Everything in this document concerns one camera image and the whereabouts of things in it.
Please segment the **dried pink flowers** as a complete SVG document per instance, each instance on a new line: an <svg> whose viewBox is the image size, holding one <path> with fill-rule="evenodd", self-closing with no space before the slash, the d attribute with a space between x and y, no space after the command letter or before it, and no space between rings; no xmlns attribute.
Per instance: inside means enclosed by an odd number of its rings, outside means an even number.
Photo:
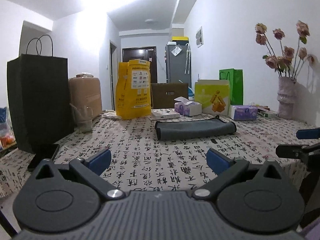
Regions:
<svg viewBox="0 0 320 240"><path fill-rule="evenodd" d="M280 44L281 53L277 55L266 35L267 26L263 23L255 25L255 41L257 44L265 46L268 51L268 54L263 56L266 65L278 73L279 77L289 77L294 80L297 79L304 65L309 64L310 66L314 66L316 64L316 57L309 54L307 49L301 46L307 44L308 37L310 36L308 24L298 21L296 23L296 30L298 34L296 49L283 45L282 41L285 38L285 33L280 28L272 31L274 38Z"/></svg>

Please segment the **dark brown door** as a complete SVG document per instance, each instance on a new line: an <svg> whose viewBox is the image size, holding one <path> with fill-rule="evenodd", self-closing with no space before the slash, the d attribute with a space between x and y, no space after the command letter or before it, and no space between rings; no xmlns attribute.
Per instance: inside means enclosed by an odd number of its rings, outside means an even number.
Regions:
<svg viewBox="0 0 320 240"><path fill-rule="evenodd" d="M150 63L150 79L151 83L157 83L157 63L156 63L156 47L140 47L140 48L123 48L123 62L138 61Z"/></svg>

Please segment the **white flat box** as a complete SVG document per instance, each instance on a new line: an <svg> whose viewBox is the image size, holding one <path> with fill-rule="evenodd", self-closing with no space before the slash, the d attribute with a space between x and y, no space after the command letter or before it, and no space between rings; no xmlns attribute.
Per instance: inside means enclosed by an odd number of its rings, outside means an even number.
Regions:
<svg viewBox="0 0 320 240"><path fill-rule="evenodd" d="M181 117L180 113L177 113L172 109L152 109L149 119L150 120L167 120L167 119L176 119L180 117Z"/></svg>

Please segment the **stacked small boxes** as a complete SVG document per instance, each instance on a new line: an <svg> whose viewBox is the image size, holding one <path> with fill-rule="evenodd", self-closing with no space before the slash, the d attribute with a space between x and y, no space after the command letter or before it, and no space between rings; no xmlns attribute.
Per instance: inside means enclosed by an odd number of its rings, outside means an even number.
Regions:
<svg viewBox="0 0 320 240"><path fill-rule="evenodd" d="M278 113L275 111L270 110L269 108L265 108L263 106L257 106L258 115L265 117L265 118L273 118L277 117Z"/></svg>

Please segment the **tan suitcase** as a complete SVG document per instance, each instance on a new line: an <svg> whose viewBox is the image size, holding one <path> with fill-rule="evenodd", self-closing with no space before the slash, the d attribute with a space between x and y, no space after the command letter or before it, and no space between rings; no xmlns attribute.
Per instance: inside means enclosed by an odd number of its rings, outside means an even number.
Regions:
<svg viewBox="0 0 320 240"><path fill-rule="evenodd" d="M80 73L68 80L71 104L84 117L94 119L102 113L100 80L90 73Z"/></svg>

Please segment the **purple and grey towel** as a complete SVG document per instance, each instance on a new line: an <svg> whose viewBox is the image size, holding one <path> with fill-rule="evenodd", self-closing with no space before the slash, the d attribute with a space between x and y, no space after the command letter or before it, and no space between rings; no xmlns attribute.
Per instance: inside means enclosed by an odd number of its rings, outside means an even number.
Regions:
<svg viewBox="0 0 320 240"><path fill-rule="evenodd" d="M234 134L234 122L225 122L217 115L210 119L155 123L158 140L187 140Z"/></svg>

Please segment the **green paper bag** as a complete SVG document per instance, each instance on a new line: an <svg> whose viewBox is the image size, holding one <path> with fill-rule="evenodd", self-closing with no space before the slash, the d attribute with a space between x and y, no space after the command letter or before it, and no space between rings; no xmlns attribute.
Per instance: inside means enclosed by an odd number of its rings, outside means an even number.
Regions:
<svg viewBox="0 0 320 240"><path fill-rule="evenodd" d="M229 81L231 105L243 105L244 103L243 70L233 69L233 68L219 70L219 79Z"/></svg>

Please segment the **grey refrigerator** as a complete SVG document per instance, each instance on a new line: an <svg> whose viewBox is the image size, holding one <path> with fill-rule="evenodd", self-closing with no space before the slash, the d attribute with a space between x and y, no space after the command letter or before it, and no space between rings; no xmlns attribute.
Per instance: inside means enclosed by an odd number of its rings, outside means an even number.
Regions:
<svg viewBox="0 0 320 240"><path fill-rule="evenodd" d="M191 85L191 51L189 45L166 45L167 83Z"/></svg>

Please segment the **open purple tissue pack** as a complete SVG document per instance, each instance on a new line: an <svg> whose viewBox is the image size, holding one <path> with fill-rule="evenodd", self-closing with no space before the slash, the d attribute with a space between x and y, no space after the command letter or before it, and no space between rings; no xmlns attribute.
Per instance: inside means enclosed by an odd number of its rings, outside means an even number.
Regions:
<svg viewBox="0 0 320 240"><path fill-rule="evenodd" d="M190 101L184 97L175 98L175 111L183 116L196 116L202 114L202 105L198 102Z"/></svg>

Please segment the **wall picture frame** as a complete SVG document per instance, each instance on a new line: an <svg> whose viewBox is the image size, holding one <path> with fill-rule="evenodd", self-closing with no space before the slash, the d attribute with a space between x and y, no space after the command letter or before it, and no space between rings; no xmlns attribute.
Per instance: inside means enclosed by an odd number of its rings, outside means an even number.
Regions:
<svg viewBox="0 0 320 240"><path fill-rule="evenodd" d="M199 30L196 32L195 38L197 48L201 47L204 44L202 27L200 27Z"/></svg>

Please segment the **crumpled white tissue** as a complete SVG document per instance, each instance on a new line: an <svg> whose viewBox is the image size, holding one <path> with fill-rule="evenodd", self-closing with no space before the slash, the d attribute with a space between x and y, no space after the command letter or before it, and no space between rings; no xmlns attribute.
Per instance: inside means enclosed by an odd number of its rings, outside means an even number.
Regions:
<svg viewBox="0 0 320 240"><path fill-rule="evenodd" d="M105 113L102 114L102 117L106 118L106 119L111 119L111 120L120 119L120 117L116 114L115 111L105 112Z"/></svg>

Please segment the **clear drinking glass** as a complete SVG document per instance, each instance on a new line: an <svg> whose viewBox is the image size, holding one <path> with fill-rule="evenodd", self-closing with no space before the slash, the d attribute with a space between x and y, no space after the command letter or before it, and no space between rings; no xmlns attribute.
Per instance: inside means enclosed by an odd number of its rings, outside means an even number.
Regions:
<svg viewBox="0 0 320 240"><path fill-rule="evenodd" d="M70 103L73 111L74 122L81 133L92 132L93 129L93 110L91 107L83 106L76 108Z"/></svg>

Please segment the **lavender textured vase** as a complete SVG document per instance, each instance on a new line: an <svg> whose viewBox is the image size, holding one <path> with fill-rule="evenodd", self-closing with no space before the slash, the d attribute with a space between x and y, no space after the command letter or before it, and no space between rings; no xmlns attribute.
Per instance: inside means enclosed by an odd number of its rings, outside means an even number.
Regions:
<svg viewBox="0 0 320 240"><path fill-rule="evenodd" d="M291 77L280 77L278 83L277 100L279 102L278 116L292 119L293 108L296 103L296 81Z"/></svg>

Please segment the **yellow box on refrigerator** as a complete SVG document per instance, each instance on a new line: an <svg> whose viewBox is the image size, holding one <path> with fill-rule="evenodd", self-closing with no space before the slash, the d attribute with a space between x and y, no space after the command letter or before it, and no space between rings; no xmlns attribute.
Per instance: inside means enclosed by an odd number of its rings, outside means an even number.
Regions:
<svg viewBox="0 0 320 240"><path fill-rule="evenodd" d="M188 41L189 38L186 36L173 36L172 41Z"/></svg>

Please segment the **brown chair back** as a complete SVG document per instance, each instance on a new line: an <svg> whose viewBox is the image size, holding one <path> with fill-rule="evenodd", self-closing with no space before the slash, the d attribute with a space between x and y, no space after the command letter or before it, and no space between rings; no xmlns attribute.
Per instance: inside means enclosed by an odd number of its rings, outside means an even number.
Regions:
<svg viewBox="0 0 320 240"><path fill-rule="evenodd" d="M153 109L174 108L175 99L188 98L187 83L152 83L151 100Z"/></svg>

